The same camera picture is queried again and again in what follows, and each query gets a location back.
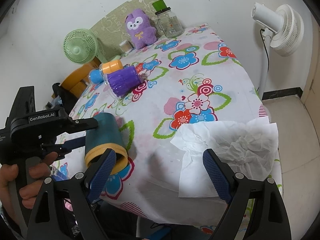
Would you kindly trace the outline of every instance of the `tablecloth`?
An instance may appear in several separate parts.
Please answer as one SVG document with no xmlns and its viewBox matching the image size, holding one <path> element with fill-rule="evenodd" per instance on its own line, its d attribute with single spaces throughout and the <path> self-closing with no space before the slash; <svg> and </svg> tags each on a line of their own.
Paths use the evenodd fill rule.
<svg viewBox="0 0 320 240">
<path fill-rule="evenodd" d="M 239 46 L 245 46 L 245 41 L 239 41 Z M 207 24 L 188 28 L 174 39 L 162 37 L 124 55 L 121 62 L 134 65 L 143 83 L 122 99 L 115 98 L 104 83 L 90 85 L 70 113 L 73 119 L 112 113 L 124 139 L 128 166 L 109 177 L 100 197 L 157 223 L 194 225 L 212 233 L 226 204 L 218 197 L 178 197 L 184 152 L 170 140 L 183 123 L 246 123 L 266 116 L 249 76 Z M 62 134 L 57 143 L 83 135 Z M 84 147 L 54 166 L 68 177 L 84 172 Z M 270 176 L 282 192 L 279 157 Z M 252 207 L 250 200 L 240 233 L 245 231 Z"/>
</svg>

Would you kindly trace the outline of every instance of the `wooden chair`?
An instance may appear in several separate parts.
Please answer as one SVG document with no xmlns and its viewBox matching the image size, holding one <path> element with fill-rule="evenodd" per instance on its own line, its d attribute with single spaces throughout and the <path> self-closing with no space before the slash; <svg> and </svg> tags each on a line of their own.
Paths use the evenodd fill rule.
<svg viewBox="0 0 320 240">
<path fill-rule="evenodd" d="M 93 61 L 84 64 L 82 67 L 73 71 L 62 83 L 61 87 L 70 91 L 77 98 L 80 98 L 89 83 L 89 72 L 94 68 L 99 68 L 101 62 L 96 57 Z"/>
</svg>

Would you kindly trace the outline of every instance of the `door frame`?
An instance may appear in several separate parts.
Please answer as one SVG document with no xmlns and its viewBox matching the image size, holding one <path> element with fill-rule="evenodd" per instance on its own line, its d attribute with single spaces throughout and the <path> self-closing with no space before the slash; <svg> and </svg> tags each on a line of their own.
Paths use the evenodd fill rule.
<svg viewBox="0 0 320 240">
<path fill-rule="evenodd" d="M 307 101 L 308 95 L 311 90 L 312 82 L 314 79 L 314 76 L 316 74 L 317 66 L 319 63 L 319 54 L 320 54 L 320 27 L 313 17 L 311 15 L 311 21 L 312 21 L 312 55 L 311 55 L 311 62 L 310 62 L 310 68 L 308 73 L 308 78 L 306 81 L 306 85 L 304 87 L 302 96 L 301 96 L 301 102 L 305 104 Z"/>
</svg>

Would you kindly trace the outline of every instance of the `sleeve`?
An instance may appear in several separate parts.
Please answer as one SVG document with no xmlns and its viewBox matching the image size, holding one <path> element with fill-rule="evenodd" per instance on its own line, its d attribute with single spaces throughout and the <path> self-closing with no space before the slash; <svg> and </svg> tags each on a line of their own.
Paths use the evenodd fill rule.
<svg viewBox="0 0 320 240">
<path fill-rule="evenodd" d="M 8 216 L 6 210 L 0 206 L 0 232 L 6 240 L 24 240 L 19 234 L 19 227 Z"/>
</svg>

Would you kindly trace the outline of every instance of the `orange cup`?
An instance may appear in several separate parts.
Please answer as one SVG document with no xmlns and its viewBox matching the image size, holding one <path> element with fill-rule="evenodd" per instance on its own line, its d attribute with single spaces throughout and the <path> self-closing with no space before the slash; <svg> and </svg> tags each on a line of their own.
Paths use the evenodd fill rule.
<svg viewBox="0 0 320 240">
<path fill-rule="evenodd" d="M 104 75 L 104 74 L 110 74 L 119 69 L 123 69 L 123 65 L 119 59 L 116 59 L 114 61 L 110 61 L 102 64 L 100 70 L 102 72 L 102 75 Z"/>
</svg>

